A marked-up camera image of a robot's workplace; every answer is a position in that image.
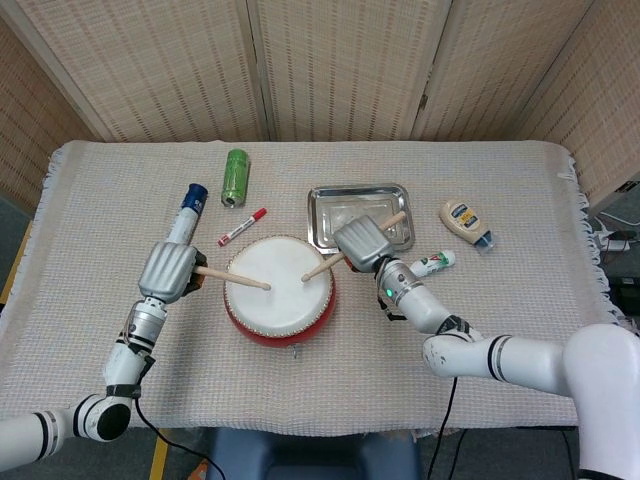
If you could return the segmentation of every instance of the red marker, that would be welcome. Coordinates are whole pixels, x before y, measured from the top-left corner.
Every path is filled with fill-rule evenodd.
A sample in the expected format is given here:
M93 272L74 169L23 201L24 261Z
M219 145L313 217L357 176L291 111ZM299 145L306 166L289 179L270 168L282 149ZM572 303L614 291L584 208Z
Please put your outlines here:
M240 235L247 228L249 228L251 225L253 225L258 220L260 220L266 214L267 214L267 209L266 208L261 208L256 213L251 215L247 220L245 220L244 223L242 223L238 227L234 228L233 230L231 230L226 235L223 235L222 237L220 237L220 240L218 240L218 245L220 245L221 247L224 247L227 243L229 243L231 240L236 238L238 235Z

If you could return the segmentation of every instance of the floor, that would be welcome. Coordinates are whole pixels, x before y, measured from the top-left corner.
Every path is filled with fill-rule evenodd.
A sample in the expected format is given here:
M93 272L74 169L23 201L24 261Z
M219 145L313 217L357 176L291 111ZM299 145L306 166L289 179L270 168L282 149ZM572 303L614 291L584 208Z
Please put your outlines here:
M611 206L608 211L632 222L640 220L640 188ZM0 198L0 286L20 245L29 218ZM633 251L615 254L605 266L608 275L640 276L640 245ZM188 446L205 449L207 432L204 429L174 430L172 439ZM433 472L433 480L449 478L456 446L461 432L444 438ZM577 462L577 433L567 432L574 463ZM131 429L110 444L85 439L69 439L57 455L44 461L10 472L0 473L0 480L85 478L120 480L149 477L155 447L155 435L146 429ZM432 438L420 440L424 476L435 448ZM170 450L165 479L186 479L199 460L181 451ZM558 431L495 429L470 430L461 445L454 476L465 479L540 479L571 478L567 451Z

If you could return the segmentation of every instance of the black cable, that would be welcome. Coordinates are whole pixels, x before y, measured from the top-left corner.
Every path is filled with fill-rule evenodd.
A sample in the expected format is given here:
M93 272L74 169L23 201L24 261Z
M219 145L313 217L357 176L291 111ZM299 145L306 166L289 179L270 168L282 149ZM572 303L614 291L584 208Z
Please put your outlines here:
M564 446L567 448L567 457L569 457L569 468L571 469L571 480L576 478L576 469L573 467L573 458L571 457L571 446L569 445L569 439L567 438L567 434L560 431L562 434L562 438L564 439Z
M427 480L430 480L431 475L433 474L433 467L436 464L436 457L438 456L438 452L440 451L440 445L442 444L442 433L444 432L444 427L447 425L447 421L449 420L449 414L451 414L451 407L453 407L453 397L456 394L457 385L458 385L458 377L455 377L453 379L453 385L451 386L451 395L449 396L449 405L447 406L447 413L445 413L444 420L442 421L442 425L440 426L440 434L438 435L436 449L433 452L433 457L431 457L431 463L429 464L429 471L427 472Z
M451 464L451 470L449 471L449 476L447 477L447 480L452 480L453 478L453 472L455 472L456 470L456 463L458 463L458 455L460 454L460 447L462 446L462 440L464 439L464 436L467 434L469 430L464 430L462 432L462 435L460 435L460 439L458 439L458 446L456 447L456 453L453 456L453 463Z
M213 468L215 468L216 470L218 470L218 472L220 473L220 476L222 477L222 480L227 480L227 477L225 477L224 472L222 471L222 469L216 464L216 462L214 462L213 460L211 460L211 458L209 458L207 455L205 455L204 453L200 453L200 452L196 452L195 450L191 450L188 447L185 447L184 445L180 445L179 443L175 443L172 442L171 440L168 440L167 437L165 437L162 433L160 433L160 430L158 430L156 427L154 427L152 425L152 423L146 419L146 417L142 414L142 410L140 410L140 403L138 402L139 399L134 399L134 402L136 404L136 411L138 412L138 416L140 417L140 420L142 420L142 422L149 427L151 430L153 430L155 432L156 435L158 435L158 437L160 437L162 439L163 442L165 442L167 445L171 445L172 447L176 447L179 448L181 450L184 450L185 452L188 452L192 455L195 455L196 457L200 457L204 460L206 460L207 462L209 462L209 465L211 465Z

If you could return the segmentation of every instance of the drumhead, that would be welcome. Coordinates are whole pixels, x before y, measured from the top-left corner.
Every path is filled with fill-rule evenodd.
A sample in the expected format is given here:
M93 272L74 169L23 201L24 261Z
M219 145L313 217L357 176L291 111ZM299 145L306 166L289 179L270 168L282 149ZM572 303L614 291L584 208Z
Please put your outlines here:
M269 237L242 250L229 273L271 285L271 290L225 282L225 299L234 320L268 337L287 337L313 325L331 297L329 271L302 282L303 274L322 262L311 245L294 237Z

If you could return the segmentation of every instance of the woven screen panel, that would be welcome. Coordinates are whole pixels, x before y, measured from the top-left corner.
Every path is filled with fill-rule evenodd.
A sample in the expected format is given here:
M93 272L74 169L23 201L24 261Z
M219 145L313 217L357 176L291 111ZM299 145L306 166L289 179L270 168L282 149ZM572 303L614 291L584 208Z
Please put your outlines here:
M596 207L640 173L640 2L593 8L529 102L517 136L569 149Z
M27 213L42 193L49 156L93 135L0 19L0 191Z
M588 3L454 0L414 135L503 139Z
M111 140L262 139L235 2L18 4Z
M409 137L449 1L257 5L279 140Z

